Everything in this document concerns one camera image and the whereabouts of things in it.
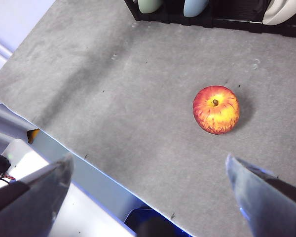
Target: light blue object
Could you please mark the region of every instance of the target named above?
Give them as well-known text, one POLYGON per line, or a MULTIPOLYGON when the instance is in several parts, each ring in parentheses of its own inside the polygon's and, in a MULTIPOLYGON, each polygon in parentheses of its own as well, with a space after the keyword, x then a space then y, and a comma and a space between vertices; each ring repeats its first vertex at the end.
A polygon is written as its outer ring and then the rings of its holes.
POLYGON ((183 15, 194 17, 199 15, 207 6, 208 0, 185 0, 183 15))
POLYGON ((153 13, 162 5, 162 0, 138 0, 139 11, 141 13, 153 13))

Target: mint green object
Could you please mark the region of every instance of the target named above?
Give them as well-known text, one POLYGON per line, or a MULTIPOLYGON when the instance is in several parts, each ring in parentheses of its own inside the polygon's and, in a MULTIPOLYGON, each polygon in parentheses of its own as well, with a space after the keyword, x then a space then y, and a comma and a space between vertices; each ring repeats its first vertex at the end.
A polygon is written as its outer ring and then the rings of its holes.
POLYGON ((162 0, 138 0, 139 11, 141 13, 153 13, 162 5, 162 0))

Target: black cable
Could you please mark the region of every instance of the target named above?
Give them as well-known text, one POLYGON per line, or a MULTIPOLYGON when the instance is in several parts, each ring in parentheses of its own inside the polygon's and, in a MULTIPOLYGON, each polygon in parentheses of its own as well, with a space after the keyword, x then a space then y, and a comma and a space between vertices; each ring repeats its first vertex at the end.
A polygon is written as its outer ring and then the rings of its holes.
POLYGON ((5 179, 0 178, 0 180, 6 182, 7 184, 10 184, 10 182, 6 181, 5 179))

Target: white table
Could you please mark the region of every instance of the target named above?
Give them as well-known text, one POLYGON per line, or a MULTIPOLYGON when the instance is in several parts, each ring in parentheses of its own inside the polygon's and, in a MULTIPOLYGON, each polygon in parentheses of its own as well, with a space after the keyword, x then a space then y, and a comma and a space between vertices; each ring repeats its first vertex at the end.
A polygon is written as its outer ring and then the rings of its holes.
MULTIPOLYGON (((20 139, 13 140, 2 153, 11 163, 8 173, 19 180, 48 165, 48 161, 20 139)), ((0 188, 7 185, 0 181, 0 188)), ((97 202, 71 183, 49 237, 131 237, 126 225, 108 214, 97 202)))

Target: red apple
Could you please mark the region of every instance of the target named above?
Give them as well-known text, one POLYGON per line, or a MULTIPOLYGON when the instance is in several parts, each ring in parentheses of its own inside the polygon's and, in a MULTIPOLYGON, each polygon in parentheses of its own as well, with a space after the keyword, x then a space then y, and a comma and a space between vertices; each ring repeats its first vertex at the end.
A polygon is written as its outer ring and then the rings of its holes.
POLYGON ((193 113, 205 131, 223 134, 234 128, 239 120, 239 103, 235 94, 220 85, 208 86, 198 92, 193 101, 193 113))

